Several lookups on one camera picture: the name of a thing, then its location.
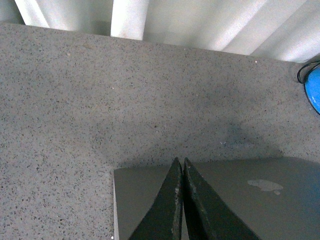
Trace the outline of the left gripper dark top-camera left finger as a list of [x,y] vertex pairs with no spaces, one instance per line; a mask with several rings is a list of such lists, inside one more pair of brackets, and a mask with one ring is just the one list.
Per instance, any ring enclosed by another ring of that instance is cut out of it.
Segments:
[[131,240],[180,240],[183,219],[183,170],[174,158],[150,209]]

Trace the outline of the left gripper dark top-camera right finger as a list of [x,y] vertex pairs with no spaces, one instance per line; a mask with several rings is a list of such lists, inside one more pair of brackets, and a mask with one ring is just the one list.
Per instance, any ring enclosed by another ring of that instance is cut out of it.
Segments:
[[188,159],[183,168],[183,205],[190,240],[259,240]]

